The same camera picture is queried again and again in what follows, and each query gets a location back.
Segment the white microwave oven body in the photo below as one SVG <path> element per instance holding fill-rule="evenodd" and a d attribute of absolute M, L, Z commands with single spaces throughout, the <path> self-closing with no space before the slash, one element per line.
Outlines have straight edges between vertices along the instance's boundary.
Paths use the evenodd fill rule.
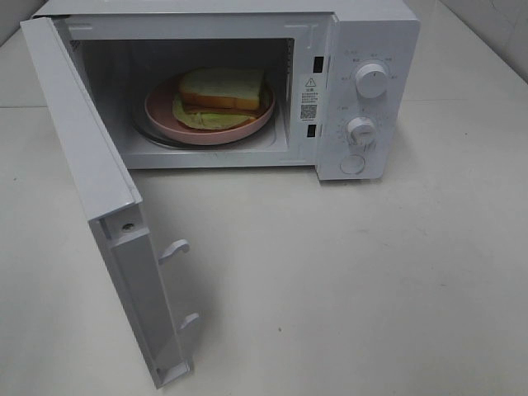
<path fill-rule="evenodd" d="M 312 166 L 323 181 L 383 174 L 420 30 L 401 1 L 49 1 L 37 17 L 67 27 L 74 62 L 128 170 Z M 389 80 L 384 94 L 367 99 L 355 73 L 372 61 L 388 69 Z M 287 149 L 169 149 L 138 133 L 133 111 L 152 88 L 206 67 L 265 71 Z M 323 85 L 315 122 L 299 119 L 305 73 Z M 347 138 L 356 117 L 377 129 L 367 146 Z M 365 159 L 362 173 L 340 169 L 351 154 Z"/>

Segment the upper white power knob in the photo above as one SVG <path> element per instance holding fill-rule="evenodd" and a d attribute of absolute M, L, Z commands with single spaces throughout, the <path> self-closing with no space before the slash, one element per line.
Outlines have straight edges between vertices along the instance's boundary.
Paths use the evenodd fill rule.
<path fill-rule="evenodd" d="M 388 69 L 380 62 L 361 65 L 355 73 L 355 85 L 358 93 L 367 99 L 384 94 L 389 80 Z"/>

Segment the lower white timer knob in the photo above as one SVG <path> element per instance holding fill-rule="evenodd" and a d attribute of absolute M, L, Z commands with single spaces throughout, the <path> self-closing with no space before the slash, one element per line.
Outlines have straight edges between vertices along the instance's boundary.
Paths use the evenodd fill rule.
<path fill-rule="evenodd" d="M 347 123 L 346 133 L 350 144 L 367 146 L 375 140 L 377 129 L 370 118 L 356 117 Z"/>

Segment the glass microwave turntable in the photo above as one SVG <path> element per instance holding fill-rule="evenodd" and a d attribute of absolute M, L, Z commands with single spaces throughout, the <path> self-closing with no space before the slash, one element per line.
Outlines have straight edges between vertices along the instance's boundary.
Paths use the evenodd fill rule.
<path fill-rule="evenodd" d="M 181 144 L 163 137 L 150 124 L 144 104 L 137 105 L 133 111 L 134 127 L 142 136 L 149 141 L 166 147 L 168 149 L 179 150 L 256 150 L 256 151 L 283 151 L 287 149 L 287 136 L 284 126 L 281 124 L 281 114 L 274 109 L 273 116 L 267 121 L 265 126 L 255 134 L 248 136 L 230 144 L 219 144 L 213 146 L 198 146 Z"/>

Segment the pink round plate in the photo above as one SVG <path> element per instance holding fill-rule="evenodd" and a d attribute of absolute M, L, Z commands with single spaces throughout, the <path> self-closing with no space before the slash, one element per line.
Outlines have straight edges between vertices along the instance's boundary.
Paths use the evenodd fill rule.
<path fill-rule="evenodd" d="M 172 78 L 147 95 L 144 108 L 149 124 L 163 137 L 181 144 L 213 146 L 230 144 L 258 132 L 273 116 L 275 104 L 273 90 L 265 85 L 257 111 L 228 114 L 212 109 L 186 113 Z"/>

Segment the white microwave door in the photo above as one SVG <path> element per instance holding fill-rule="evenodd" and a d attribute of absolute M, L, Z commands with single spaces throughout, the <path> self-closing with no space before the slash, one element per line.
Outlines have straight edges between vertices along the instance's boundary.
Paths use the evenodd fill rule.
<path fill-rule="evenodd" d="M 155 252 L 143 199 L 74 62 L 63 22 L 37 17 L 21 23 L 79 198 L 97 247 L 156 388 L 191 372 L 183 342 L 199 322 L 174 318 L 161 269 L 189 243 L 179 239 Z"/>

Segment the white warning label sticker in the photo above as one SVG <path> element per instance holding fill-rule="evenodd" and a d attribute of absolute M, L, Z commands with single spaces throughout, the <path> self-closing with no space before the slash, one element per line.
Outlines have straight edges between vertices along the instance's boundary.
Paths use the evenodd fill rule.
<path fill-rule="evenodd" d="M 318 120 L 320 89 L 323 87 L 320 77 L 312 73 L 301 74 L 298 83 L 299 119 L 303 122 Z"/>

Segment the sandwich with lettuce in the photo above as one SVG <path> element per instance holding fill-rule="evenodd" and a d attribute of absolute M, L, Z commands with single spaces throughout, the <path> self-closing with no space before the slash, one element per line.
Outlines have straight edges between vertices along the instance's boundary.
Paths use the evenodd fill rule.
<path fill-rule="evenodd" d="M 254 121 L 270 104 L 263 70 L 198 68 L 179 80 L 172 114 L 192 129 L 227 130 Z"/>

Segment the round white door button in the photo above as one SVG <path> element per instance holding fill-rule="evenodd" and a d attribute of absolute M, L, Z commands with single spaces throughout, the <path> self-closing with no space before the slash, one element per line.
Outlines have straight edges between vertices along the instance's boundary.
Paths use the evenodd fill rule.
<path fill-rule="evenodd" d="M 341 161 L 340 169 L 349 175 L 360 174 L 365 169 L 365 159 L 358 154 L 348 155 Z"/>

